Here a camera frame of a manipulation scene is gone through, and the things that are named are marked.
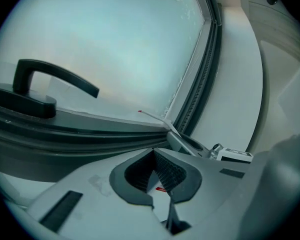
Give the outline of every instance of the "frosted window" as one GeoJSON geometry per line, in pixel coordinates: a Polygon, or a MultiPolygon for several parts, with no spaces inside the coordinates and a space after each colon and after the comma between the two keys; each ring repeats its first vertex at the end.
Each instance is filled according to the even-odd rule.
{"type": "MultiPolygon", "coordinates": [[[[109,101],[164,116],[203,23],[197,0],[21,0],[0,31],[0,82],[12,83],[19,59],[43,60],[100,88],[76,102],[51,82],[61,108],[109,116],[109,101]]],[[[124,119],[123,110],[111,116],[124,119]]]]}

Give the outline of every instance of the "black window handle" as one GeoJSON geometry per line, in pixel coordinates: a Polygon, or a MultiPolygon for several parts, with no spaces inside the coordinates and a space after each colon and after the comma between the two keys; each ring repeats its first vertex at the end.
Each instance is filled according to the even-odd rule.
{"type": "Polygon", "coordinates": [[[46,61],[20,59],[13,84],[0,83],[0,106],[38,118],[53,118],[57,101],[30,90],[35,72],[45,73],[64,80],[97,98],[99,89],[82,77],[46,61]]]}

